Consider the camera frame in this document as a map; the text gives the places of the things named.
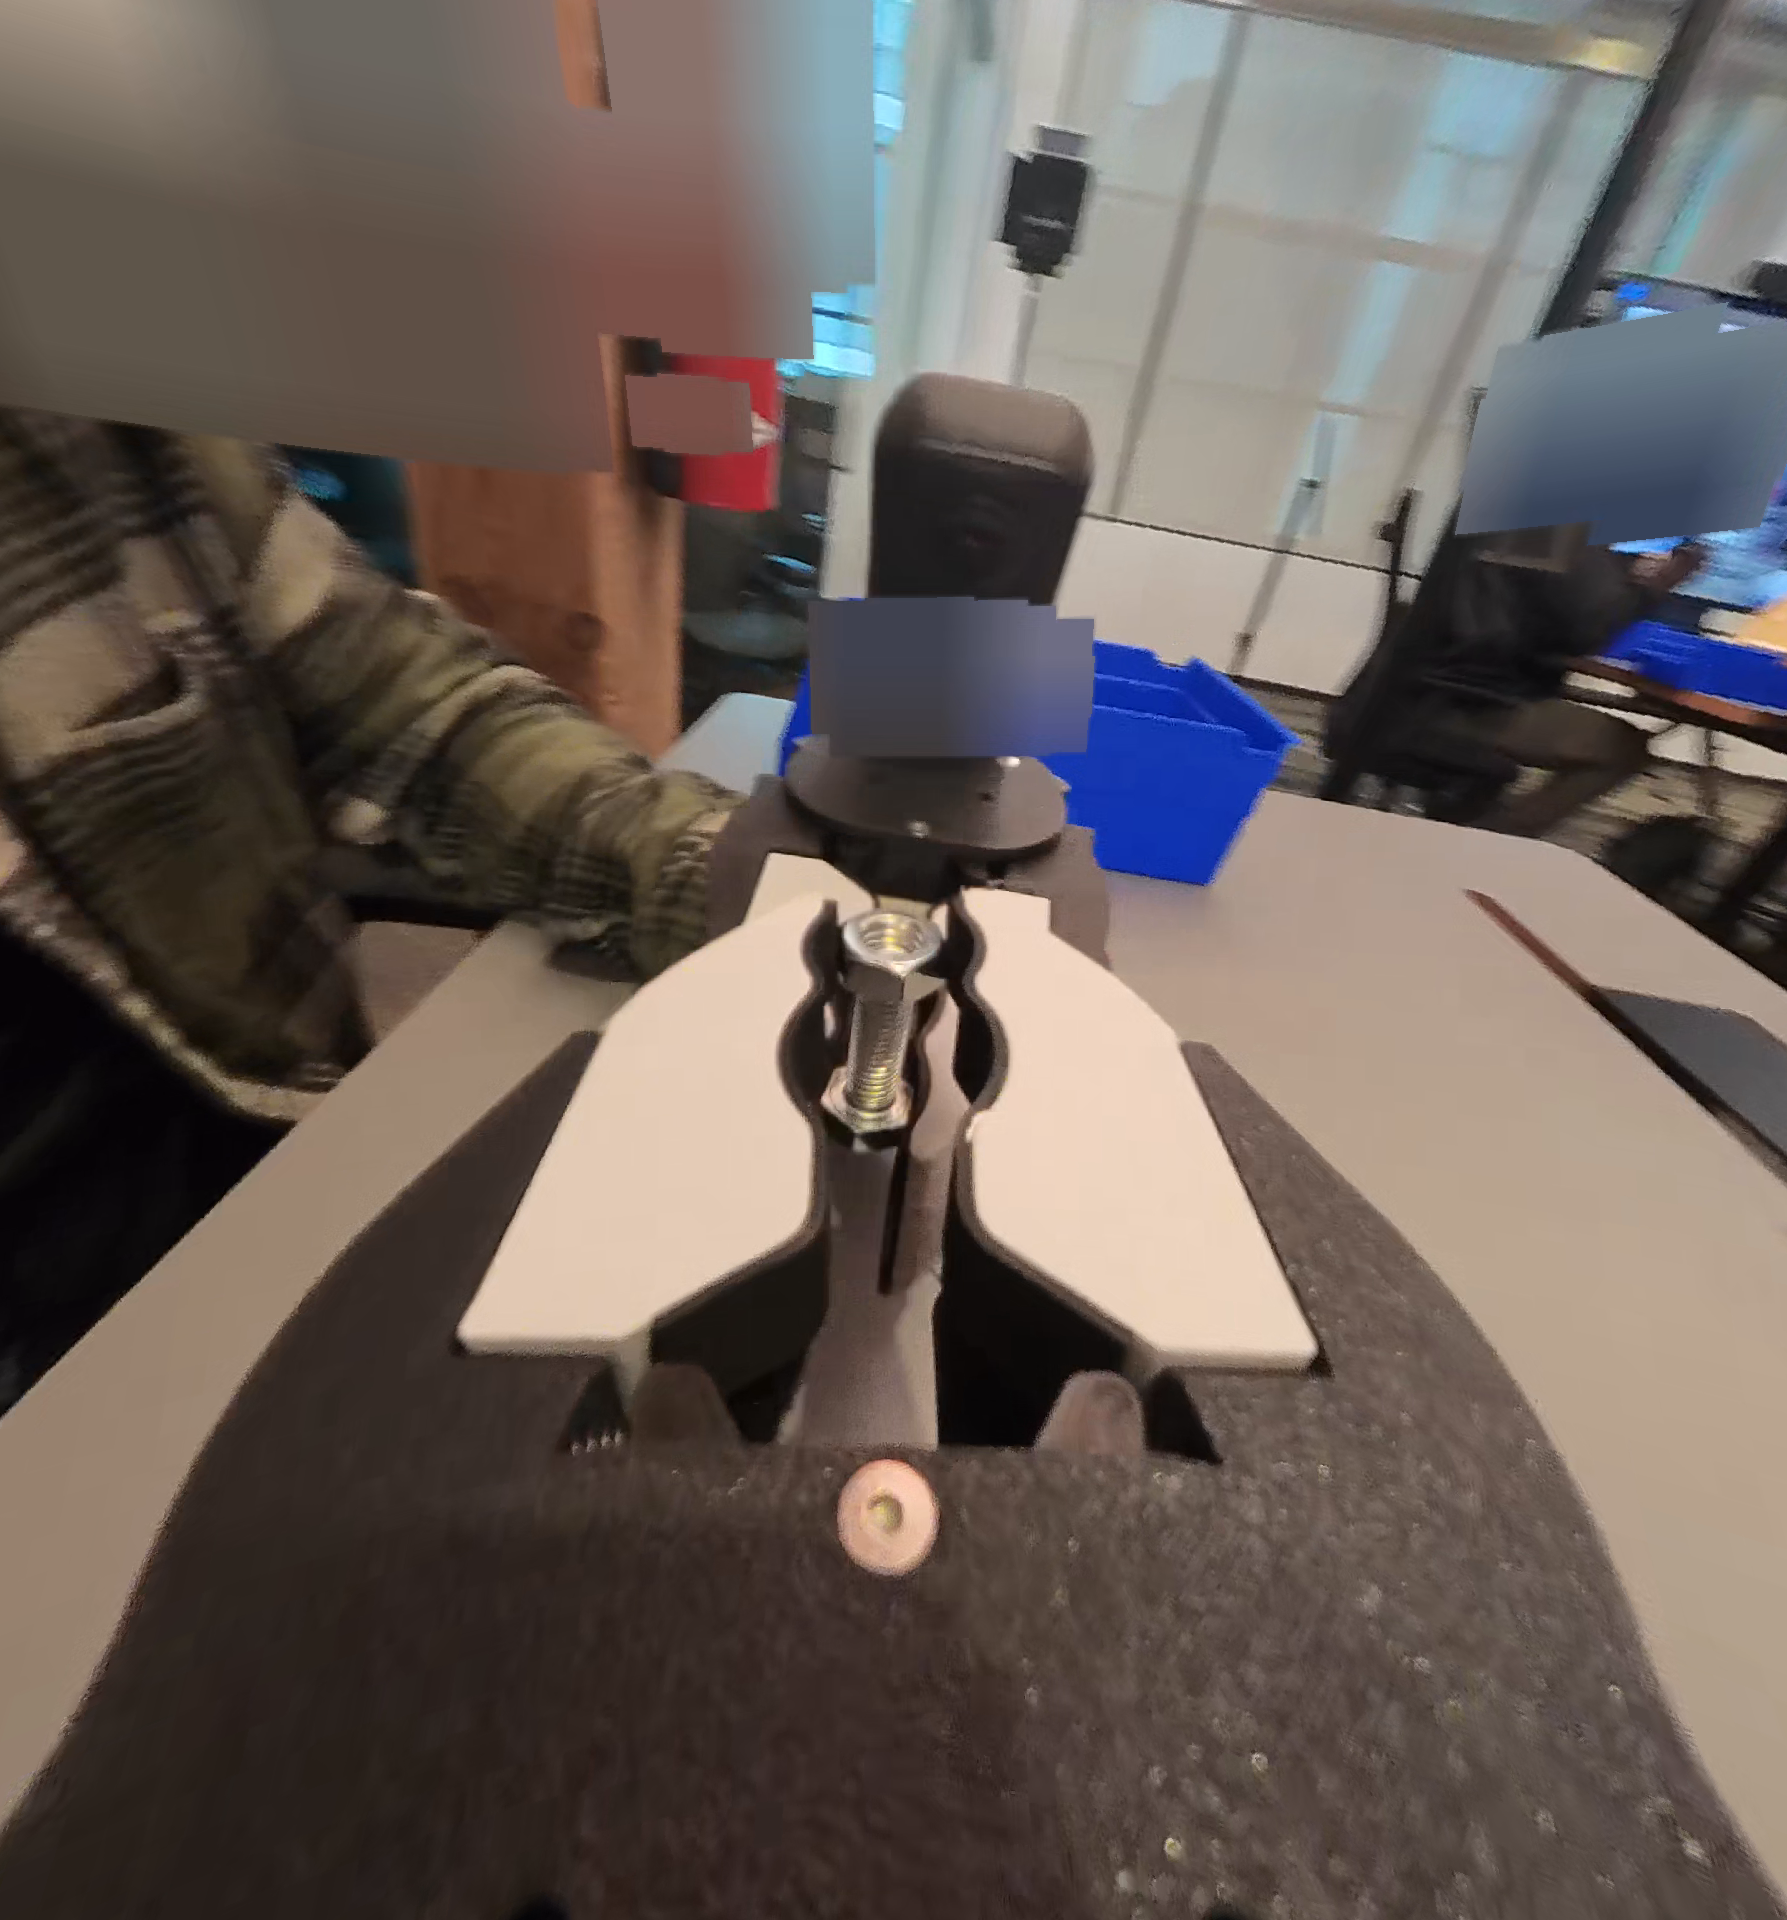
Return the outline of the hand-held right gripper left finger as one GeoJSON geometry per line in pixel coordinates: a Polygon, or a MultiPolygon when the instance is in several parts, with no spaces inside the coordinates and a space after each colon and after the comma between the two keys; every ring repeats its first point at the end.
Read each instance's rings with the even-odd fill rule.
{"type": "Polygon", "coordinates": [[[471,1355],[706,1374],[744,1439],[783,1433],[827,1313],[822,1063],[836,909],[789,898],[608,1022],[456,1326],[471,1355]]]}

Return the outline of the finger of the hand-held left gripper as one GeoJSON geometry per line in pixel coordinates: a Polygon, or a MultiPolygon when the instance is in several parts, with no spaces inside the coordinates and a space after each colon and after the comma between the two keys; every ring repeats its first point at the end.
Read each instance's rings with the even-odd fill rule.
{"type": "Polygon", "coordinates": [[[939,911],[947,985],[915,1045],[902,1283],[956,1290],[966,1266],[1045,1266],[1064,1168],[1064,945],[1045,900],[973,891],[939,911]]]}
{"type": "Polygon", "coordinates": [[[773,853],[738,924],[738,985],[756,995],[738,1039],[754,1224],[770,1258],[804,1254],[822,1228],[831,1295],[880,1292],[897,1239],[897,1130],[867,1131],[841,1099],[859,1056],[846,927],[871,909],[830,867],[773,853]]]}

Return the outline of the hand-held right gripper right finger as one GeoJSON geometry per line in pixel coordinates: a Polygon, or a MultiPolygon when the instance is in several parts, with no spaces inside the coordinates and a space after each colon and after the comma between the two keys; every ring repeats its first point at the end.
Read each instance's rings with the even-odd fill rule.
{"type": "Polygon", "coordinates": [[[1210,1444],[1187,1380],[1299,1379],[1317,1331],[1198,1073],[1204,1050],[1064,938],[1064,1168],[1045,1266],[966,1266],[934,1298],[943,1444],[1034,1444],[1079,1377],[1155,1444],[1210,1444]]]}

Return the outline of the steel hex bolt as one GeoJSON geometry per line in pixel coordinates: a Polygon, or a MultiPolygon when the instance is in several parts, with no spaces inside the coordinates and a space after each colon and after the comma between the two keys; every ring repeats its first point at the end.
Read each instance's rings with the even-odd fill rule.
{"type": "Polygon", "coordinates": [[[874,908],[841,925],[839,972],[848,997],[841,1067],[857,1086],[906,1080],[921,1002],[941,985],[934,966],[943,945],[939,924],[893,908],[874,908]]]}

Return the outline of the person's left forearm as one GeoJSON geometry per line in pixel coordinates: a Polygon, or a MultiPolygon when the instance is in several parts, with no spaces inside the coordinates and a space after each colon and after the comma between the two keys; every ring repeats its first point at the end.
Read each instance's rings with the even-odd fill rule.
{"type": "Polygon", "coordinates": [[[735,798],[654,765],[444,603],[343,577],[269,664],[329,845],[394,853],[444,898],[555,925],[638,977],[707,940],[735,798]]]}

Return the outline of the blue plastic bin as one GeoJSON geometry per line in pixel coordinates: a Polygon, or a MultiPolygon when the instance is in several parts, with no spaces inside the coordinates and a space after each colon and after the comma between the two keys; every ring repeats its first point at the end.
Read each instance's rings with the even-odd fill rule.
{"type": "Polygon", "coordinates": [[[1207,885],[1292,744],[1201,661],[1024,603],[841,603],[813,628],[780,748],[844,873],[941,900],[1073,853],[1207,885]]]}

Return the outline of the wooden pillar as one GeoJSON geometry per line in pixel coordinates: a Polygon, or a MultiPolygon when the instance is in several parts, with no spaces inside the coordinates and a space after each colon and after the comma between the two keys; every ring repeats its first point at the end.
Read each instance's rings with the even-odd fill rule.
{"type": "Polygon", "coordinates": [[[679,732],[679,506],[652,490],[629,445],[623,378],[638,347],[593,339],[609,474],[416,462],[408,488],[426,589],[654,752],[679,732]]]}

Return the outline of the red fire extinguisher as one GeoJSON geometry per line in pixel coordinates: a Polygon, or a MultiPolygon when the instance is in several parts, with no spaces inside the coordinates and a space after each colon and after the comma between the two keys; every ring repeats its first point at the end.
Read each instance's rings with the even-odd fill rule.
{"type": "Polygon", "coordinates": [[[785,383],[770,356],[667,354],[665,372],[743,399],[743,439],[665,457],[665,491],[687,506],[761,515],[780,498],[785,383]]]}

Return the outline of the black flat pad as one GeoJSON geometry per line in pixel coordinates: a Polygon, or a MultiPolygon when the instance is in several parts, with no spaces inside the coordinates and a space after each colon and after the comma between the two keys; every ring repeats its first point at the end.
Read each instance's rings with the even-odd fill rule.
{"type": "Polygon", "coordinates": [[[1584,1002],[1690,1099],[1787,1174],[1787,1044],[1694,1002],[1586,988],[1584,1002]]]}

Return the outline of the black light stand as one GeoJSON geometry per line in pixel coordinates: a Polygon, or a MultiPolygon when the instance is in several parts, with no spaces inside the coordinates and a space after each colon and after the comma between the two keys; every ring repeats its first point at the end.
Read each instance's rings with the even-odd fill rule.
{"type": "Polygon", "coordinates": [[[1024,384],[1044,287],[1074,252],[1091,180],[1093,142],[1085,132],[1040,126],[1029,150],[1010,157],[997,239],[1022,281],[1009,366],[1014,388],[1024,384]]]}

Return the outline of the person's plaid shirt torso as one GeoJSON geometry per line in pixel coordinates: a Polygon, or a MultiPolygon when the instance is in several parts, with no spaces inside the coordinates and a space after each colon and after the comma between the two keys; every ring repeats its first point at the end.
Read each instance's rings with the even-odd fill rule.
{"type": "Polygon", "coordinates": [[[0,930],[185,1082],[305,1118],[367,1045],[329,847],[456,632],[274,450],[0,407],[0,930]]]}

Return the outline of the small blue storage bin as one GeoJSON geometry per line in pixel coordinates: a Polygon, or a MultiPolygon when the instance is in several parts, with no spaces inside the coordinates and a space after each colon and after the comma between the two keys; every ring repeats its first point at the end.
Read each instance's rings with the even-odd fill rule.
{"type": "Polygon", "coordinates": [[[1787,664],[1769,651],[1732,637],[1636,621],[1601,651],[1599,661],[1673,694],[1787,711],[1787,664]]]}

